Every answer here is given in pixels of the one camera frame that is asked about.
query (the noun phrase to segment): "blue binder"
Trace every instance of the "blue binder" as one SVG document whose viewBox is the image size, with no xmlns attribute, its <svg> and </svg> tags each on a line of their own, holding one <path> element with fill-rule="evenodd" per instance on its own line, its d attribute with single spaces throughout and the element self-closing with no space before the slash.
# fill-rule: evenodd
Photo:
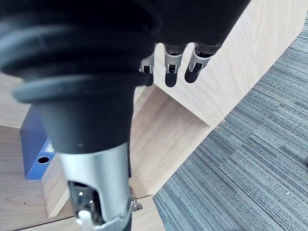
<svg viewBox="0 0 308 231">
<path fill-rule="evenodd" d="M 32 106 L 20 128 L 20 137 L 25 177 L 29 180 L 39 180 L 54 157 L 55 151 L 39 113 Z"/>
</svg>

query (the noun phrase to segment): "gray carpet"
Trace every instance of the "gray carpet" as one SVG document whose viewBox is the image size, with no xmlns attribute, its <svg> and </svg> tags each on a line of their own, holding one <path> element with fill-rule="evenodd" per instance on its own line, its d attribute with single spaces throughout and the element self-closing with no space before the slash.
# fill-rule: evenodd
<svg viewBox="0 0 308 231">
<path fill-rule="evenodd" d="M 154 197 L 167 231 L 308 231 L 304 31 Z"/>
</svg>

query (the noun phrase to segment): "silver metal joint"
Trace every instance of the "silver metal joint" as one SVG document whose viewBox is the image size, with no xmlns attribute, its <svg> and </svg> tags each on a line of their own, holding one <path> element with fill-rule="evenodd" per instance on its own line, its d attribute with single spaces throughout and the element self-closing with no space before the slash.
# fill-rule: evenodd
<svg viewBox="0 0 308 231">
<path fill-rule="evenodd" d="M 206 67 L 207 63 L 210 61 L 210 59 L 213 57 L 213 55 L 209 57 L 201 57 L 197 54 L 197 44 L 194 44 L 194 49 L 192 51 L 191 59 L 188 64 L 188 69 L 190 72 L 193 72 L 194 69 L 197 70 L 197 73 L 199 74 L 203 68 Z"/>
<path fill-rule="evenodd" d="M 165 68 L 166 68 L 166 73 L 173 72 L 174 74 L 177 74 L 181 65 L 183 53 L 168 53 L 166 46 L 164 44 L 165 48 Z"/>
<path fill-rule="evenodd" d="M 156 45 L 154 45 L 153 53 L 141 61 L 139 71 L 142 73 L 152 74 L 154 71 L 154 53 Z"/>
</svg>

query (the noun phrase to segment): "wooden shelf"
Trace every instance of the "wooden shelf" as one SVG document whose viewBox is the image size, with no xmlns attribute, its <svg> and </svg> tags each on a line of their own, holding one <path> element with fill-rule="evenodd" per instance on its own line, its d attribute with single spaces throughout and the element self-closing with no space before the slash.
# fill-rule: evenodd
<svg viewBox="0 0 308 231">
<path fill-rule="evenodd" d="M 164 48 L 159 44 L 154 83 L 216 127 L 302 31 L 307 9 L 307 0 L 252 0 L 193 84 L 184 80 L 193 45 L 183 54 L 177 84 L 169 88 L 165 85 Z"/>
</svg>

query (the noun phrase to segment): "wooden board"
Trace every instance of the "wooden board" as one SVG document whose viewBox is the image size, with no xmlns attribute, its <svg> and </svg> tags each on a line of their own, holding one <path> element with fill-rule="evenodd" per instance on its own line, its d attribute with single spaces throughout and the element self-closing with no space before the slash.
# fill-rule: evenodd
<svg viewBox="0 0 308 231">
<path fill-rule="evenodd" d="M 69 198 L 69 190 L 57 154 L 46 169 L 41 182 L 47 215 L 48 218 L 53 218 L 58 215 Z"/>
<path fill-rule="evenodd" d="M 184 80 L 193 45 L 184 52 L 176 86 L 168 88 L 164 49 L 159 44 L 154 83 L 216 127 L 302 31 L 307 9 L 307 0 L 252 0 L 193 84 Z"/>
<path fill-rule="evenodd" d="M 21 79 L 0 75 L 0 126 L 20 128 L 29 110 L 29 104 L 18 103 L 12 90 L 21 84 Z"/>
<path fill-rule="evenodd" d="M 19 129 L 0 127 L 0 230 L 11 231 L 68 217 L 66 205 L 48 219 L 39 180 L 26 180 Z"/>
<path fill-rule="evenodd" d="M 156 87 L 132 122 L 130 161 L 155 195 L 212 129 Z"/>
<path fill-rule="evenodd" d="M 151 196 L 139 200 L 143 210 L 132 214 L 132 231 L 164 231 L 163 222 L 157 212 L 156 206 Z M 75 218 L 63 219 L 52 223 L 35 226 L 24 231 L 79 231 L 80 228 L 75 222 Z"/>
</svg>

